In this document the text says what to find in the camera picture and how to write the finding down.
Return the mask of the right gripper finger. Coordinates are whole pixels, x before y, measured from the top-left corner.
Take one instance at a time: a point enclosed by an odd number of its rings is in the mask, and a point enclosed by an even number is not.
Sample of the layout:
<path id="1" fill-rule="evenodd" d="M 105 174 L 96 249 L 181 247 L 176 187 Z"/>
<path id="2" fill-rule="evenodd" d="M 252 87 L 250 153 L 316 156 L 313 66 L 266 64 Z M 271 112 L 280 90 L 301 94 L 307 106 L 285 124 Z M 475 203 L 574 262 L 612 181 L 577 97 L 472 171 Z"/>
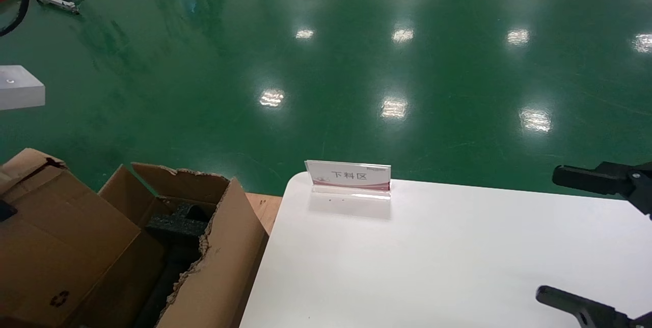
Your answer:
<path id="1" fill-rule="evenodd" d="M 629 318 L 614 307 L 547 285 L 538 287 L 536 300 L 574 316 L 581 327 L 651 327 L 651 312 Z"/>
<path id="2" fill-rule="evenodd" d="M 617 194 L 651 216 L 651 163 L 636 166 L 602 162 L 594 169 L 557 166 L 553 183 L 594 194 Z"/>

